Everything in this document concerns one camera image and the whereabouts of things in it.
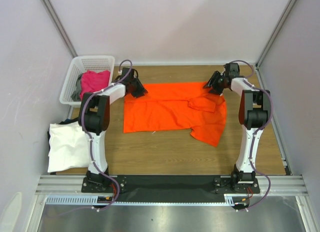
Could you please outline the orange t shirt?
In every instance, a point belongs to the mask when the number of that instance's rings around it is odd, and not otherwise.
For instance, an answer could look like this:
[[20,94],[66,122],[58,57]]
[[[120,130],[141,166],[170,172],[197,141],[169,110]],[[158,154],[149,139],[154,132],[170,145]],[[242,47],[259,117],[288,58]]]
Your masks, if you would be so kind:
[[223,95],[210,93],[203,82],[146,84],[140,98],[124,99],[123,132],[190,129],[190,135],[217,147],[227,123]]

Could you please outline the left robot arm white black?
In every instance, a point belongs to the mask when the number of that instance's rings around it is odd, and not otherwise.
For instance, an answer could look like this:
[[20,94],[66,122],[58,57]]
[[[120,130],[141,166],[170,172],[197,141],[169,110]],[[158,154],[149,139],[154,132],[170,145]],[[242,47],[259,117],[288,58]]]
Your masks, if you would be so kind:
[[111,104],[128,94],[139,98],[146,93],[147,90],[139,80],[138,71],[124,67],[116,80],[107,87],[83,94],[78,123],[88,138],[91,159],[83,180],[84,190],[91,186],[99,192],[104,192],[113,184],[109,178],[105,155],[105,135],[110,124]]

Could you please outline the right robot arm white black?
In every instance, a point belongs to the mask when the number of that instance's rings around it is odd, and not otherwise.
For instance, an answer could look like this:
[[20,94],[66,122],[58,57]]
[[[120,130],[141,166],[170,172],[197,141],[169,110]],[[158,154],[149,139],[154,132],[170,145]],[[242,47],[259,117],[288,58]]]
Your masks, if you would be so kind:
[[259,141],[266,126],[273,117],[273,102],[269,90],[258,88],[248,81],[248,76],[240,75],[239,62],[226,63],[224,71],[215,71],[203,86],[211,94],[221,95],[224,89],[230,89],[240,96],[238,120],[242,126],[242,139],[238,159],[234,165],[230,180],[221,187],[230,187],[235,193],[246,193],[258,185],[256,175],[256,157]]

